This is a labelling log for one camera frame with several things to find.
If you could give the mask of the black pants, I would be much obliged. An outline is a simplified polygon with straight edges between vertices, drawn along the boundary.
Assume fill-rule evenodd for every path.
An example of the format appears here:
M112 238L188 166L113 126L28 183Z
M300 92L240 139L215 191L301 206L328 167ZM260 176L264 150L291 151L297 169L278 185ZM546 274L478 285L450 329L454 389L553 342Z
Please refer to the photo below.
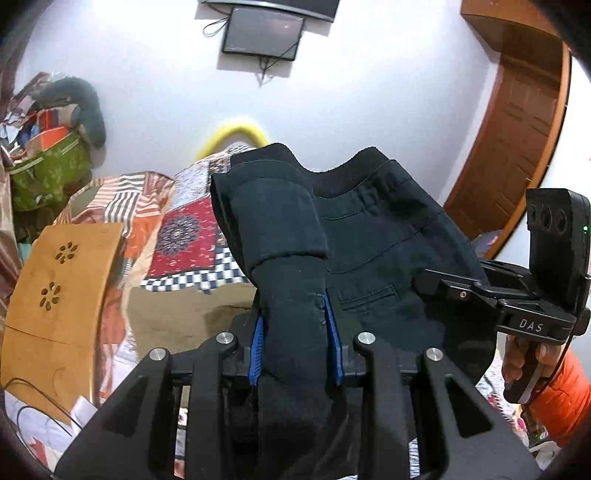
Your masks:
M335 479L356 472L361 396L328 380L325 311L356 320L393 347L442 349L472 381L496 350L494 329L446 319L414 291L432 269L484 280L480 261L444 209L374 147L315 173L281 144L234 155L211 179L214 216L256 286L266 323L252 479Z

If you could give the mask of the orange jacket sleeve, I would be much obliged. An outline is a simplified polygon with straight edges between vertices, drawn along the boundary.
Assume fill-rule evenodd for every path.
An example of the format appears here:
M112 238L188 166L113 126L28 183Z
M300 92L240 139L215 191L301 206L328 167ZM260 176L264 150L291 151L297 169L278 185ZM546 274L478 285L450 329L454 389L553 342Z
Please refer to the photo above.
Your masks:
M567 351L558 375L531 403L531 410L560 448L583 426L590 413L590 382L571 350Z

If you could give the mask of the khaki pants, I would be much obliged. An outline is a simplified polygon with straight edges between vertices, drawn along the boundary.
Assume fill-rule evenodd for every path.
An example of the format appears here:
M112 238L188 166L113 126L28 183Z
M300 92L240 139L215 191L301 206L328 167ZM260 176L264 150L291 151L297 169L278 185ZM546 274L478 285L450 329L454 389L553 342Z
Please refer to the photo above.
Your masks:
M229 284L205 294L194 287L171 292L130 290L126 315L140 358L156 347L172 353L192 350L228 330L239 314L249 312L256 288Z

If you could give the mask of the patchwork patterned bedspread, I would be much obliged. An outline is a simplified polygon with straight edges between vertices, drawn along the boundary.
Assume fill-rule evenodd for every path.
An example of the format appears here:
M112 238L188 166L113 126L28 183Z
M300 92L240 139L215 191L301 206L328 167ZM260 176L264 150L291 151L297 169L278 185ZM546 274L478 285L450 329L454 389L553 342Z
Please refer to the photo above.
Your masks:
M221 172L228 171L225 166ZM156 263L194 259L216 280L245 276L214 216L211 179L204 198L162 221ZM446 319L460 314L490 319L465 305L454 307L420 295ZM252 479L240 465L259 459L259 395L249 384L249 353L259 294L228 333L198 348L172 354L153 350L135 367L65 451L59 479L168 479L172 475L172 424L182 385L189 388L184 475L188 479ZM348 317L335 315L342 343L342 386L361 396L360 479L406 479L410 450L419 450L424 479L529 479L538 466L501 415L481 396L478 381L440 348L420 353L393 347Z

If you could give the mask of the brown wooden door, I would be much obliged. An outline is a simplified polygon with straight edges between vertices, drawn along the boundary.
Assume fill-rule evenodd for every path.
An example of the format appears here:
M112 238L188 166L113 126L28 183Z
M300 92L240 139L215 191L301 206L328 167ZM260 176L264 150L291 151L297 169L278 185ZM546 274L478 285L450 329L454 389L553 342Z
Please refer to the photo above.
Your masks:
M496 254L539 185L566 110L571 57L557 36L481 15L465 20L499 54L485 117L445 209L471 240L492 234Z

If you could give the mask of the wooden lap desk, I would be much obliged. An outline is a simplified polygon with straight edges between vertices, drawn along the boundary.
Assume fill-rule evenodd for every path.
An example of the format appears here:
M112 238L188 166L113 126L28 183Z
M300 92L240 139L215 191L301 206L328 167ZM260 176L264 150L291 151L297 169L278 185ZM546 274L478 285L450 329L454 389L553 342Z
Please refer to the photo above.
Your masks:
M57 420L79 397L95 400L99 321L122 231L120 223L46 227L11 296L1 384Z

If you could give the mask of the yellow headboard cushion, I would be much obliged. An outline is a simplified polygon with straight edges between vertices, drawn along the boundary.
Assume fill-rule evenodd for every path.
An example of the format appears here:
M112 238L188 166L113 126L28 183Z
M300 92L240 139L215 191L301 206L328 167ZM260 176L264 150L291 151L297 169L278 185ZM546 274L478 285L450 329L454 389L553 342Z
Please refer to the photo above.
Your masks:
M217 128L207 142L198 150L194 160L198 161L221 151L232 142L242 142L260 148L269 144L262 130L249 123L229 123Z

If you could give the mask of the green fabric storage box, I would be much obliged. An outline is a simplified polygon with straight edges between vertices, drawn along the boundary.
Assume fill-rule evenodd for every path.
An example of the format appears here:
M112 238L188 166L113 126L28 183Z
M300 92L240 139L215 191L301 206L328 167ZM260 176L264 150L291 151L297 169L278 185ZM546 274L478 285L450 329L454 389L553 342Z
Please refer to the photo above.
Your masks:
M49 149L7 169L13 208L19 212L66 202L91 178L86 142L69 133Z

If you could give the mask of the red striped curtain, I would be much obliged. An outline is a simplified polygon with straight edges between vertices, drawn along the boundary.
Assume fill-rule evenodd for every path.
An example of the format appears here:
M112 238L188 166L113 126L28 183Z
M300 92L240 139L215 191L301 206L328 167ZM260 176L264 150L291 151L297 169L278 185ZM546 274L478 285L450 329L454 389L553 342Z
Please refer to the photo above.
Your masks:
M13 53L1 68L1 120L4 120L13 96L19 62L18 54ZM1 328L4 328L10 297L21 268L13 225L11 182L4 160L1 160Z

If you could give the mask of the wooden overhead cabinet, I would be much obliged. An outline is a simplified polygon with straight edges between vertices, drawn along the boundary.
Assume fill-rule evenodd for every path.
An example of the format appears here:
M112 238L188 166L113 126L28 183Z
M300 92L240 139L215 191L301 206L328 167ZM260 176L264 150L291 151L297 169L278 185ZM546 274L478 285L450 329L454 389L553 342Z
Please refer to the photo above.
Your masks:
M562 48L558 33L532 1L467 0L460 13L494 51Z

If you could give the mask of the orange cardboard box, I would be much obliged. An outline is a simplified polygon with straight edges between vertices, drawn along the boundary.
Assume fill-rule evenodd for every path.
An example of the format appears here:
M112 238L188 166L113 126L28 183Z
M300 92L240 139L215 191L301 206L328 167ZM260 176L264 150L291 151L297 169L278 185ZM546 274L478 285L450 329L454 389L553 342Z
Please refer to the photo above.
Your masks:
M29 157L33 157L40 152L46 151L67 137L69 133L70 130L65 126L42 131L28 141L25 147L26 153Z

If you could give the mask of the small black wall monitor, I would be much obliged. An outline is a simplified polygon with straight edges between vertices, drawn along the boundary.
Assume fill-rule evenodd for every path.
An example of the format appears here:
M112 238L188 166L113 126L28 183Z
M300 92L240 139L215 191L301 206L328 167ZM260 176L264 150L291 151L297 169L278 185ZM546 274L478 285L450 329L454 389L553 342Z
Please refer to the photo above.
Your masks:
M224 54L294 61L304 17L247 6L233 7L221 45Z

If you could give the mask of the wall-mounted black television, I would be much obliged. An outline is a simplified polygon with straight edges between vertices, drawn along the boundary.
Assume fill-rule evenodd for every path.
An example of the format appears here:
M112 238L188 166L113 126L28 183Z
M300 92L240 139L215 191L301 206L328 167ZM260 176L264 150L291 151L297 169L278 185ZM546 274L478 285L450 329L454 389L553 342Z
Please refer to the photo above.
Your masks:
M339 0L211 0L208 4L270 8L332 23Z

